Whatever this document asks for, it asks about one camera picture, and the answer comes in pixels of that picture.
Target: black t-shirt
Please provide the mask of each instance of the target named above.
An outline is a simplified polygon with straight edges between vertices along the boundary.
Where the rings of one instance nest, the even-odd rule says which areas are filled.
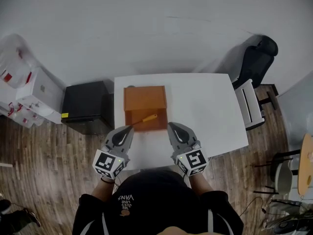
[[[126,179],[107,203],[82,195],[73,235],[106,235],[106,229],[110,235],[155,235],[170,226],[198,234],[208,231],[209,209],[214,214],[214,232],[229,234],[225,219],[234,235],[242,234],[243,223],[225,192],[198,197],[179,174],[147,170]]]

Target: bracelet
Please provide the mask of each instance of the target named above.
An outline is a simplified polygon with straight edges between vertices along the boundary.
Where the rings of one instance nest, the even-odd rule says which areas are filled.
[[[105,181],[103,178],[101,178],[101,181],[103,181],[103,182],[105,182],[105,183],[107,183],[107,184],[114,184],[114,183],[115,183],[115,181],[113,181],[113,182]]]

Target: screwdriver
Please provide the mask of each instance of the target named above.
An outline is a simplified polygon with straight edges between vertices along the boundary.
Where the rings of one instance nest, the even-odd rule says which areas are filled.
[[[157,114],[153,114],[153,115],[150,115],[148,117],[145,117],[143,120],[139,121],[139,122],[136,122],[136,123],[133,123],[132,125],[135,125],[135,124],[138,124],[138,123],[141,123],[141,122],[147,122],[147,121],[151,121],[153,119],[156,119],[157,118]]]

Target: orange box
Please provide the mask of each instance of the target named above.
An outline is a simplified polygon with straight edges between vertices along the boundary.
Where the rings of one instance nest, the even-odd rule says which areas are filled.
[[[157,118],[134,125],[135,131],[167,129],[166,95],[164,86],[124,88],[125,124],[132,125],[157,114]]]

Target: white table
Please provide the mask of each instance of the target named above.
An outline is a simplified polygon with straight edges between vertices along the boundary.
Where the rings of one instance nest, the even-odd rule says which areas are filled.
[[[124,88],[165,86],[168,121],[195,132],[208,157],[248,145],[245,124],[227,74],[175,73],[116,77],[115,128],[125,125]],[[167,131],[135,133],[126,170],[173,165]]]

